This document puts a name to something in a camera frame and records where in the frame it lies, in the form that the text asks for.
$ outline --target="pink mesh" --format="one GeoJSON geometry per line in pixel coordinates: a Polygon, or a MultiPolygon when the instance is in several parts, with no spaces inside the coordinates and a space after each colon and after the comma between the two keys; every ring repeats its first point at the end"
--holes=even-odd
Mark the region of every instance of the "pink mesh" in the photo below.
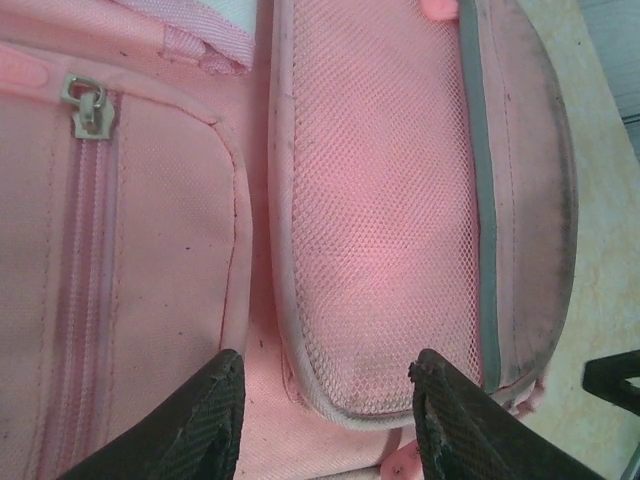
{"type": "Polygon", "coordinates": [[[354,414],[406,411],[426,347],[479,383],[457,23],[413,0],[296,0],[293,42],[295,295],[319,388],[354,414]]]}

